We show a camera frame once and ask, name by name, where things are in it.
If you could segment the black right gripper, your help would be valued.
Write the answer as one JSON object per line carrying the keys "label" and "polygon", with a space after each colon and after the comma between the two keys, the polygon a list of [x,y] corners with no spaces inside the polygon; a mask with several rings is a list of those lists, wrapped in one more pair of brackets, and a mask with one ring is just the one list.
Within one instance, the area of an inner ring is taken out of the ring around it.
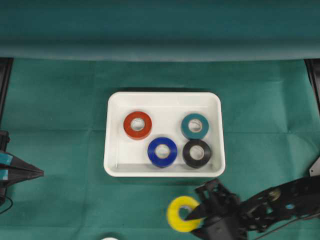
{"label": "black right gripper", "polygon": [[200,204],[185,218],[202,219],[202,226],[191,231],[201,240],[247,240],[248,232],[240,217],[240,198],[215,178],[195,189]]}

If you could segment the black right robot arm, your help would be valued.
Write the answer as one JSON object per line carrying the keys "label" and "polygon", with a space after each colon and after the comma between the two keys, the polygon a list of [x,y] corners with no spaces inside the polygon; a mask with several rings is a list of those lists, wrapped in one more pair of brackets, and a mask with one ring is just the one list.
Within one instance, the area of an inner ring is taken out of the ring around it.
{"label": "black right robot arm", "polygon": [[245,201],[218,178],[195,189],[200,204],[186,220],[201,220],[191,233],[202,240],[246,240],[248,232],[268,234],[281,221],[306,220],[320,215],[320,178],[299,178],[270,187]]}

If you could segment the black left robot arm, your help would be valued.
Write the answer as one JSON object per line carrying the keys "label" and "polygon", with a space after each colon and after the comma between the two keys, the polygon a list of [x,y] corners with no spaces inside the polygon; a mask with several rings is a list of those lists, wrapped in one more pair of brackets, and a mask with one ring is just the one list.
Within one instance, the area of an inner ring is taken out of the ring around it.
{"label": "black left robot arm", "polygon": [[10,186],[17,183],[43,177],[45,172],[40,168],[29,164],[19,157],[7,152],[7,145],[10,142],[8,131],[0,131],[0,206],[9,203],[6,209],[0,210],[3,214],[13,206],[13,200],[7,196]]}

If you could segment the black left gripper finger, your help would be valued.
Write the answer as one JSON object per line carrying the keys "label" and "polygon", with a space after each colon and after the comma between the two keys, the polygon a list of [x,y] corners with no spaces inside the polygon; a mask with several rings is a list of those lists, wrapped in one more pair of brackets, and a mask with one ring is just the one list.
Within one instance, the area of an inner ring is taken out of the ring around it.
{"label": "black left gripper finger", "polygon": [[19,169],[1,169],[0,170],[0,186],[9,187],[11,185],[43,177],[44,172],[25,171]]}
{"label": "black left gripper finger", "polygon": [[29,172],[41,173],[42,170],[38,167],[29,164],[22,159],[5,151],[0,152],[0,168],[1,169],[17,169]]}

